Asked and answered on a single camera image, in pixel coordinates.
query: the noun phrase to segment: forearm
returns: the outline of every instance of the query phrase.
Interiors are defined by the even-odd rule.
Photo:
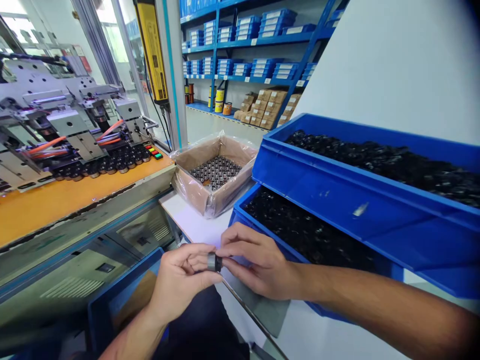
[[[151,359],[167,323],[156,320],[145,307],[103,352],[101,360]]]
[[[295,264],[293,296],[319,303],[413,359],[452,359],[479,326],[471,312],[404,283],[348,268]]]

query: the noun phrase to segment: hand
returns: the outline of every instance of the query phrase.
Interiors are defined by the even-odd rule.
[[[214,245],[184,244],[161,257],[155,289],[147,311],[156,321],[167,324],[178,318],[195,295],[209,286],[220,283],[222,275],[207,269],[207,254]]]
[[[222,264],[255,293],[274,300],[296,299],[300,293],[297,264],[287,261],[275,241],[236,222],[221,235],[217,256]],[[243,256],[252,265],[247,268],[230,256]]]

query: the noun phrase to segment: black pants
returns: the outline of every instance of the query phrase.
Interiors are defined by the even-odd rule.
[[[169,325],[168,343],[161,344],[154,359],[250,358],[249,346],[240,343],[215,286],[199,292],[184,313]]]

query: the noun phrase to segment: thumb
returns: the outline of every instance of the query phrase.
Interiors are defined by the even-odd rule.
[[[188,277],[188,281],[191,287],[195,289],[196,294],[213,284],[221,283],[222,280],[223,276],[214,271],[204,271]]]

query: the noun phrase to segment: brown cardboard box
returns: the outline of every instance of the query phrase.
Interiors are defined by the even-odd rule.
[[[260,126],[261,121],[262,121],[261,117],[252,115],[250,120],[250,125]]]
[[[258,150],[235,138],[220,134],[198,145],[170,154],[177,168],[171,184],[180,196],[206,218],[215,218],[236,198],[252,175],[252,167]],[[223,156],[242,167],[240,172],[216,191],[208,190],[188,171],[216,156]]]
[[[258,110],[258,109],[253,109],[251,111],[251,114],[254,116],[254,117],[257,117],[257,118],[263,118],[264,117],[264,112],[263,110]]]
[[[267,104],[268,104],[267,101],[257,100],[257,101],[255,101],[255,103],[251,106],[251,109],[252,109],[252,110],[258,109],[258,110],[263,110],[263,111],[265,111],[265,109],[267,108]]]
[[[302,94],[293,94],[292,96],[290,96],[290,99],[288,99],[287,105],[290,105],[291,107],[296,107],[299,103],[301,96]]]
[[[258,100],[269,101],[272,89],[263,89],[258,92]]]
[[[247,112],[250,111],[250,108],[252,107],[252,104],[249,102],[242,102],[240,106],[240,110]]]
[[[260,122],[260,127],[267,130],[271,130],[274,127],[274,122],[275,120],[268,120],[263,118]]]
[[[295,106],[287,105],[282,115],[291,117],[294,111],[295,111]]]
[[[287,92],[284,90],[272,90],[269,102],[281,104],[287,97]]]
[[[245,111],[237,110],[237,111],[235,111],[235,113],[233,114],[233,118],[234,118],[234,119],[237,119],[237,120],[240,120],[240,119],[242,118],[243,114],[245,114]]]
[[[250,104],[252,105],[255,100],[257,100],[257,94],[255,93],[252,93],[252,94],[246,94],[245,95],[245,98],[243,99],[242,103],[245,103],[245,104]]]
[[[252,117],[251,111],[244,112],[243,115],[241,116],[240,121],[245,124],[250,124],[251,117]]]
[[[276,111],[277,113],[279,113],[281,107],[282,107],[282,104],[269,101],[269,102],[267,102],[267,104],[266,104],[266,109],[265,109],[265,111],[268,111],[268,112],[270,112],[270,113],[274,113],[274,112]]]

